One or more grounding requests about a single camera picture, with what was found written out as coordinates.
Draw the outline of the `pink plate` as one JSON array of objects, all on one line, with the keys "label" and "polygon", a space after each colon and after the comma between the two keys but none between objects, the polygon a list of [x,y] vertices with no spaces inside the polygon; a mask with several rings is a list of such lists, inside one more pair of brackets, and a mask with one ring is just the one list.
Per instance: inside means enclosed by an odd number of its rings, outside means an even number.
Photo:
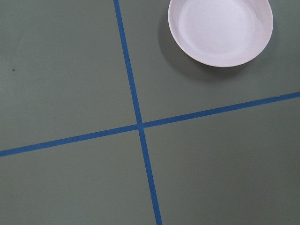
[{"label": "pink plate", "polygon": [[267,0],[172,0],[168,24],[189,57],[228,68],[251,61],[265,49],[273,13]]}]

